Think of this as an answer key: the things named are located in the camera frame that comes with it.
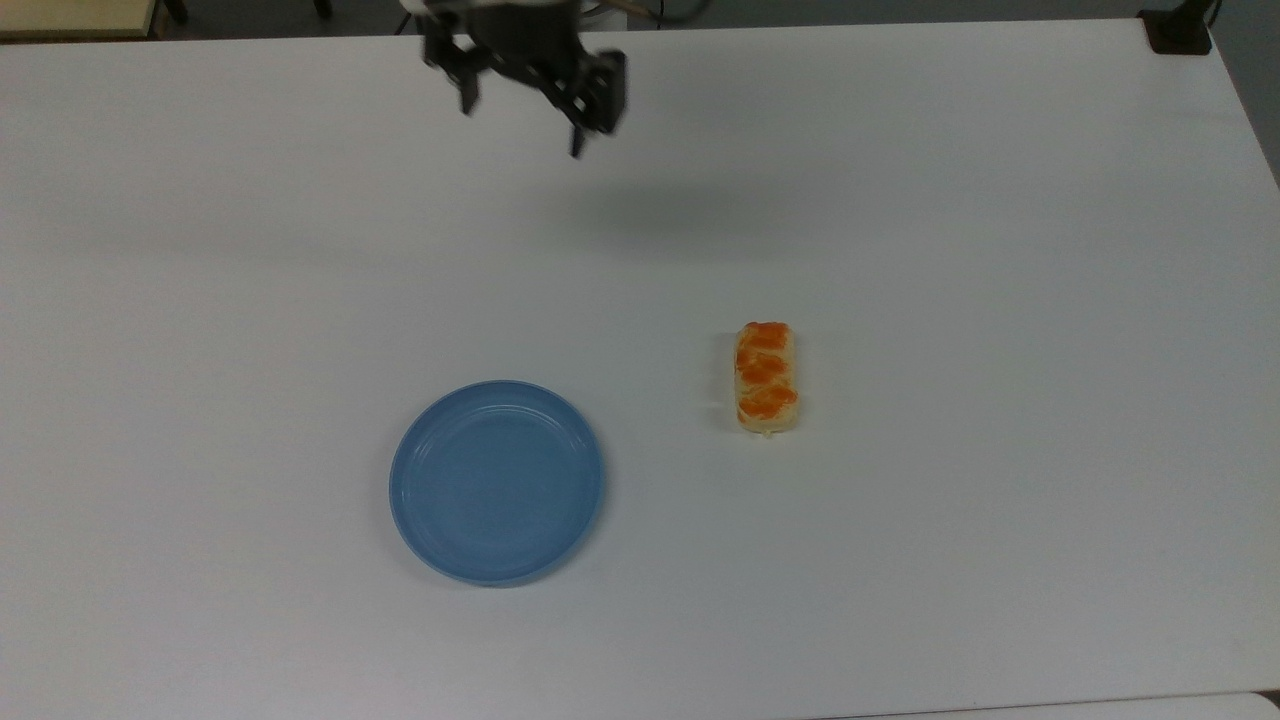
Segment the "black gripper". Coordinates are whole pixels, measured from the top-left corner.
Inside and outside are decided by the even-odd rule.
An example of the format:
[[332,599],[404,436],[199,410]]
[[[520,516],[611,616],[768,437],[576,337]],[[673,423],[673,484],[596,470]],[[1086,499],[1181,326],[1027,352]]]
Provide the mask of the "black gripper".
[[479,76],[512,79],[540,70],[540,91],[571,123],[570,156],[588,141],[616,135],[628,104],[628,58],[590,54],[579,37],[579,5],[426,5],[420,10],[422,60],[442,72],[470,115]]

